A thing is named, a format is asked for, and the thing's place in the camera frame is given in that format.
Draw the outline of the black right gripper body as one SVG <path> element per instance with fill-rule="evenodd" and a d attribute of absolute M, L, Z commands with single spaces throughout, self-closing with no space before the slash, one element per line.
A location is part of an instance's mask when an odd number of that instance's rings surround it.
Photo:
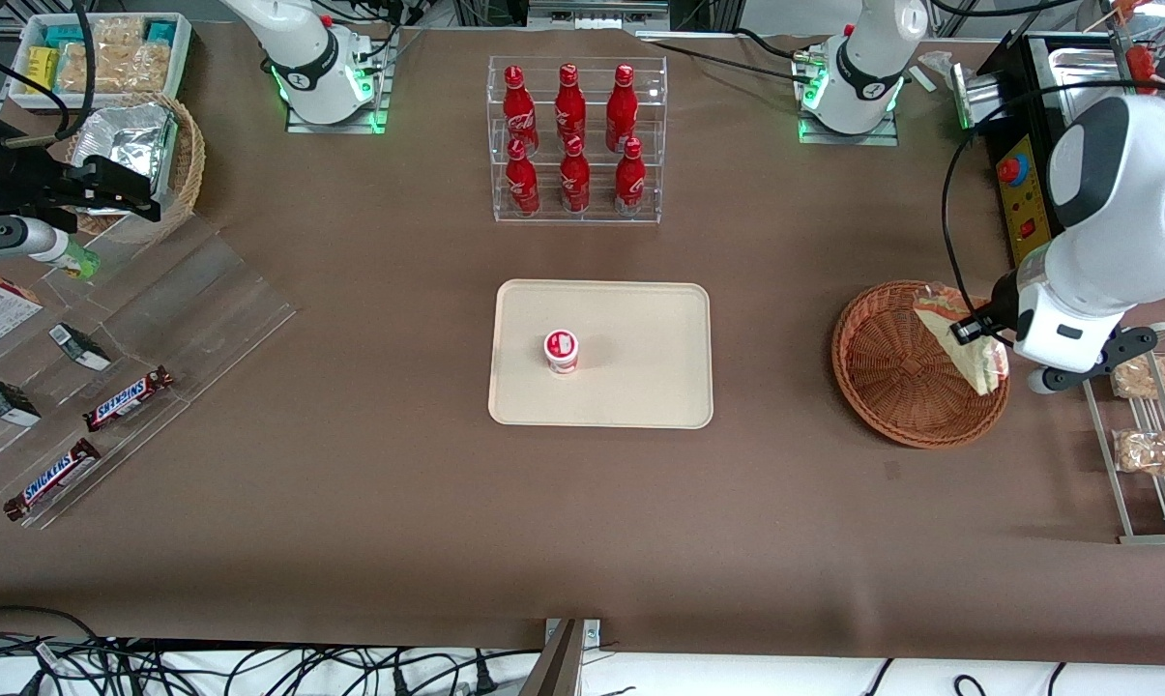
<path fill-rule="evenodd" d="M 12 150 L 0 145 L 0 215 L 20 208 L 55 208 L 75 194 L 68 164 L 43 147 Z"/>

